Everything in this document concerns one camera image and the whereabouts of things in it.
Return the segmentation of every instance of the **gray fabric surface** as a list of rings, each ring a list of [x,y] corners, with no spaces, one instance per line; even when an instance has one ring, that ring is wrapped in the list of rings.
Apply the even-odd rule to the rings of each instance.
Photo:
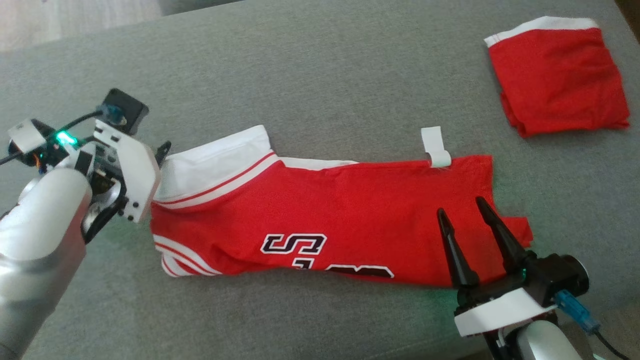
[[[523,140],[508,126],[482,39],[542,15],[601,25],[628,131]],[[281,156],[415,160],[419,128],[441,125],[453,156],[494,155],[496,203],[529,217],[535,250],[589,268],[597,315],[640,297],[639,60],[613,1],[245,1],[0,55],[0,128],[60,126],[112,86],[151,109],[139,138],[174,151],[264,124]],[[9,208],[34,172],[1,174]],[[482,343],[458,337],[454,308],[453,291],[333,274],[172,279],[148,228],[116,219],[26,358],[455,357]]]

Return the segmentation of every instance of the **wire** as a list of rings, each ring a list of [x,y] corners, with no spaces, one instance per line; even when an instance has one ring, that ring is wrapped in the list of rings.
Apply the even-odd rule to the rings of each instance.
[[[68,123],[67,125],[64,125],[63,127],[59,128],[58,130],[54,131],[53,133],[49,134],[49,136],[47,136],[46,140],[49,141],[51,139],[53,139],[54,137],[56,137],[56,135],[60,132],[60,131],[67,131],[69,129],[71,129],[72,127],[80,124],[81,122],[88,120],[92,117],[96,117],[96,116],[100,116],[102,115],[102,110],[98,110],[98,111],[94,111],[93,113],[89,113],[86,115],[83,115],[75,120],[73,120],[72,122]],[[9,156],[5,156],[4,158],[0,159],[0,165],[4,165],[6,163],[8,163],[9,161],[18,158],[20,155],[22,155],[21,152],[15,152]]]
[[[20,155],[22,155],[21,152],[14,152],[13,154],[4,157],[3,159],[0,160],[0,165],[4,165],[6,163],[8,163],[9,161],[18,158]]]
[[[619,352],[618,350],[616,350],[616,348],[614,348],[605,338],[604,336],[602,336],[602,334],[600,334],[599,331],[594,331],[593,334],[598,338],[598,340],[600,340],[600,342],[606,346],[609,351],[611,351],[615,356],[619,357],[622,360],[629,360],[629,358],[622,354],[621,352]]]

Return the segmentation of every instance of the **red garment with white trim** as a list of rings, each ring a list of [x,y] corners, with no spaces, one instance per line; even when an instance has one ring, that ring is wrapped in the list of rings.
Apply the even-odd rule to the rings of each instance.
[[[440,207],[480,278],[504,274],[476,196],[493,204],[490,156],[448,168],[283,161],[258,126],[168,157],[151,229],[172,276],[294,267],[450,286]],[[503,220],[528,247],[526,218]]]
[[[484,41],[520,136],[629,126],[620,72],[593,20],[545,16]]]

